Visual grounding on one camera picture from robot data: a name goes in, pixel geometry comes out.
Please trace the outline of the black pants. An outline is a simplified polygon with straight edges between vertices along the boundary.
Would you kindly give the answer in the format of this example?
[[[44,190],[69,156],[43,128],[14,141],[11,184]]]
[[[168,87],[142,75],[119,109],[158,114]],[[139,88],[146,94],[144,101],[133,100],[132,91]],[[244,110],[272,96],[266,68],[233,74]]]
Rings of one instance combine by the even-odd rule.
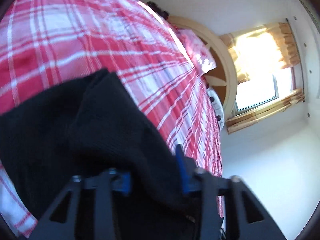
[[[195,239],[200,202],[187,199],[176,158],[115,73],[101,70],[46,90],[1,116],[1,161],[39,221],[73,176],[129,172],[112,192],[116,239]],[[82,190],[76,239],[93,238],[94,190]],[[64,199],[52,215],[66,219]]]

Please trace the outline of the yellow curtain right panel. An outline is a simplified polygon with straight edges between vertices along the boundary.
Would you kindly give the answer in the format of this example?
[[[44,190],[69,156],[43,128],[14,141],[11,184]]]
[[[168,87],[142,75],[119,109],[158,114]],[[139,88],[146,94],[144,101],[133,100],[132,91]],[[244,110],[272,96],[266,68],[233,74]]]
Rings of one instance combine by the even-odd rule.
[[[304,90],[297,88],[288,96],[265,103],[245,113],[236,115],[225,122],[227,133],[232,134],[242,129],[253,126],[277,113],[284,112],[288,108],[304,101]]]

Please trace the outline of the yellow curtain panel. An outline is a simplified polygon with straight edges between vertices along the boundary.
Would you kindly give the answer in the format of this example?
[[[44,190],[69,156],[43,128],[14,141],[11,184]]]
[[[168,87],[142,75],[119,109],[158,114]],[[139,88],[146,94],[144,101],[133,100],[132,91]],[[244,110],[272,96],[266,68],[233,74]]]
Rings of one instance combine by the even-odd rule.
[[[304,101],[304,90],[297,88],[288,96],[265,103],[245,113],[236,115],[225,122],[227,133],[232,134],[242,129],[253,126],[277,113],[284,112],[288,108]]]
[[[269,23],[220,36],[234,62],[238,83],[300,64],[289,23]]]

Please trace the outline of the white black patterned pillow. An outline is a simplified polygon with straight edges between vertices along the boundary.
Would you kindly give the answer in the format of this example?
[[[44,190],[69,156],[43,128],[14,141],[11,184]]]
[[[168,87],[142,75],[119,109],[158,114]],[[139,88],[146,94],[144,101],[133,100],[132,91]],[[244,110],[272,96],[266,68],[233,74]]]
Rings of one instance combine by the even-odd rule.
[[[207,89],[207,94],[209,96],[211,105],[214,109],[219,129],[222,130],[225,124],[225,114],[224,114],[222,103],[219,99],[219,96],[217,95],[215,90],[213,90],[212,88]]]

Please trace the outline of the cream wooden headboard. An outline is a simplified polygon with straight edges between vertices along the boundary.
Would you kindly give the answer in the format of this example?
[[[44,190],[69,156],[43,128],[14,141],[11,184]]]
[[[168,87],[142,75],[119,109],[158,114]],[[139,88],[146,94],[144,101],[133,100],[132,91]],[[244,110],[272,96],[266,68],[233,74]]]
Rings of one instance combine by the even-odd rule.
[[[228,119],[235,106],[238,79],[227,47],[215,33],[199,22],[178,16],[170,16],[168,21],[179,28],[192,30],[212,54],[216,68],[210,70],[205,78],[210,87],[217,92],[225,118]]]

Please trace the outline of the yellow curtain left panel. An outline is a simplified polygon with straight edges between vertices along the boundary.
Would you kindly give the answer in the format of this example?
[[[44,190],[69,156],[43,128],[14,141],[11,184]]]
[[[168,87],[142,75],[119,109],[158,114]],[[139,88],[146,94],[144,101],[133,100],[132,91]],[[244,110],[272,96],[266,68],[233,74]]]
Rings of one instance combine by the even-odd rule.
[[[300,64],[289,23],[269,23],[220,36],[234,62],[238,83]]]

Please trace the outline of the pink floral pillow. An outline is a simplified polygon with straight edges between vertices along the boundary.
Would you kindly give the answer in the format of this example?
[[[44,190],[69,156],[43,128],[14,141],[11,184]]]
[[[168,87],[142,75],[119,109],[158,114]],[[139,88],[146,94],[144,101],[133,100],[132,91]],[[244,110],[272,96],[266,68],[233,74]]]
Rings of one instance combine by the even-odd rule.
[[[176,29],[176,35],[183,44],[200,76],[216,68],[216,62],[202,40],[189,29]]]

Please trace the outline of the red white plaid bedsheet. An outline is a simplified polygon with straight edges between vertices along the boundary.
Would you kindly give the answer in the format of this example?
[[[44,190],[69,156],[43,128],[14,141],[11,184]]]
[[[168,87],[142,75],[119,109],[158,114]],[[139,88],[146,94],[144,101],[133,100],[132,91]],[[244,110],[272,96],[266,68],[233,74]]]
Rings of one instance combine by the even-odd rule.
[[[175,29],[138,0],[14,0],[1,21],[1,113],[106,68],[169,146],[222,173],[220,114]]]

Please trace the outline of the dark bundle beside bed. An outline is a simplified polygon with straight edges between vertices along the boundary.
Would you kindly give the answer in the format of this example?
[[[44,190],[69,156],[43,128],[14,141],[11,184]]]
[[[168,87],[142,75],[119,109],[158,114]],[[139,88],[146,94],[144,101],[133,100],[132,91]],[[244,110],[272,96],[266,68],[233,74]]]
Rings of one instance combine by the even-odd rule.
[[[160,8],[155,2],[148,1],[146,3],[148,7],[150,7],[154,12],[156,12],[159,16],[167,20],[169,18],[169,13],[162,8]]]

